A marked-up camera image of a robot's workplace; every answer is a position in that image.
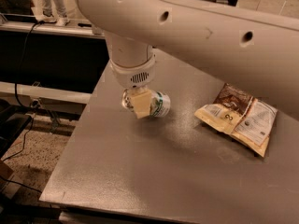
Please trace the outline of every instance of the concrete floor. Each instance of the concrete floor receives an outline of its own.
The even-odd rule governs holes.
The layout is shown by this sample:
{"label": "concrete floor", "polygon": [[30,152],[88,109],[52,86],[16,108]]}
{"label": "concrete floor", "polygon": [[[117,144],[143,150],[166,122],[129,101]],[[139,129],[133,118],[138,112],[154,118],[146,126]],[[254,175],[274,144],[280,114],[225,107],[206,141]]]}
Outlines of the concrete floor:
{"label": "concrete floor", "polygon": [[[89,23],[76,8],[74,0],[64,0],[68,16],[72,20],[67,26],[77,26],[78,22]],[[41,1],[34,0],[34,13],[42,13]],[[238,7],[278,14],[286,17],[299,18],[299,0],[239,0]],[[25,150],[15,158],[6,161],[16,175],[29,187],[42,190],[50,178],[67,141],[76,127],[75,120],[62,119],[62,125],[55,133],[50,133],[51,121],[49,117],[36,116],[33,129],[26,136]],[[26,130],[9,149],[7,157],[21,149]],[[47,203],[38,200],[39,193],[21,187],[13,198],[13,202],[22,205],[49,207]]]}

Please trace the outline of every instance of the white robotic arm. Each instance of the white robotic arm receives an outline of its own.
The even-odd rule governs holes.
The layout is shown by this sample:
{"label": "white robotic arm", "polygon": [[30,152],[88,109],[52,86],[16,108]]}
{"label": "white robotic arm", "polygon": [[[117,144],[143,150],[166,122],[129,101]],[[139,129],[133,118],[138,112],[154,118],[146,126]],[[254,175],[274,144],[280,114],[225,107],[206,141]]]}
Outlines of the white robotic arm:
{"label": "white robotic arm", "polygon": [[150,44],[299,119],[298,20],[200,0],[76,2],[119,70],[151,67]]}

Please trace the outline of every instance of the black cable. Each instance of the black cable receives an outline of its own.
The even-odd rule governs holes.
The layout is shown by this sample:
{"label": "black cable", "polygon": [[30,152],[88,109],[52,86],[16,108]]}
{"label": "black cable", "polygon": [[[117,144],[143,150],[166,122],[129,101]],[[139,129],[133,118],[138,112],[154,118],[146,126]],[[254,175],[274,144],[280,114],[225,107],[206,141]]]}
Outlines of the black cable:
{"label": "black cable", "polygon": [[27,185],[24,185],[23,183],[15,182],[15,181],[12,181],[12,180],[7,180],[7,179],[3,178],[1,175],[0,175],[0,178],[1,178],[2,180],[4,180],[5,182],[18,184],[18,185],[23,186],[23,187],[25,187],[25,188],[27,188],[27,189],[31,189],[31,190],[37,191],[37,192],[39,192],[39,193],[42,193],[41,190],[31,188],[31,187],[29,187],[29,186],[27,186]]}
{"label": "black cable", "polygon": [[22,141],[22,149],[21,149],[21,151],[16,152],[16,153],[14,153],[14,154],[8,156],[7,158],[3,159],[2,161],[9,160],[9,159],[15,157],[16,155],[18,155],[18,154],[20,154],[20,153],[22,153],[22,152],[24,151],[24,149],[25,149],[25,143],[26,143],[26,135],[32,130],[33,125],[34,125],[34,119],[32,118],[32,119],[31,119],[31,125],[30,125],[30,128],[29,128],[29,130],[25,133],[25,135],[24,135],[24,137],[23,137],[23,141]]}
{"label": "black cable", "polygon": [[15,97],[17,99],[17,102],[19,103],[19,105],[21,107],[26,107],[25,105],[23,105],[19,99],[19,95],[18,95],[18,82],[19,82],[19,74],[20,74],[20,71],[21,71],[21,66],[23,64],[23,61],[24,61],[24,58],[25,58],[25,53],[26,53],[26,48],[27,48],[27,41],[28,41],[28,37],[29,35],[32,33],[32,31],[34,30],[34,28],[39,25],[39,24],[43,24],[45,22],[43,21],[39,21],[35,24],[32,25],[29,33],[27,34],[26,38],[25,38],[25,41],[24,41],[24,46],[23,46],[23,49],[22,49],[22,54],[21,54],[21,59],[20,59],[20,63],[19,63],[19,67],[18,67],[18,70],[17,70],[17,75],[16,75],[16,80],[15,80]]}

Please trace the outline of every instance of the shoe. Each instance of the shoe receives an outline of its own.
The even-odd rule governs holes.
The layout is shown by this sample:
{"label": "shoe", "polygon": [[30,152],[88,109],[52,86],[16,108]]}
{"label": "shoe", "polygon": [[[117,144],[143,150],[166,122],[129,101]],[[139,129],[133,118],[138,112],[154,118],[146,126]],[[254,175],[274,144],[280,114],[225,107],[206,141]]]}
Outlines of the shoe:
{"label": "shoe", "polygon": [[67,17],[59,17],[57,22],[56,22],[56,26],[66,26],[68,23],[70,22],[69,18]]}
{"label": "shoe", "polygon": [[46,23],[55,23],[56,19],[53,17],[53,15],[47,16],[45,14],[41,15],[40,18],[37,19],[38,21],[44,21]]}

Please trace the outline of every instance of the gray table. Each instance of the gray table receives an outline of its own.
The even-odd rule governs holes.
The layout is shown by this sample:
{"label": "gray table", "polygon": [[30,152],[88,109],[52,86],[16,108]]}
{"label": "gray table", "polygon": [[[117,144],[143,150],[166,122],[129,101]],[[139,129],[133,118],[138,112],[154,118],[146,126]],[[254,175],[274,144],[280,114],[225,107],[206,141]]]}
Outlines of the gray table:
{"label": "gray table", "polygon": [[223,82],[156,50],[172,109],[136,119],[105,70],[41,201],[195,223],[299,223],[299,122],[278,113],[265,158],[201,124]]}

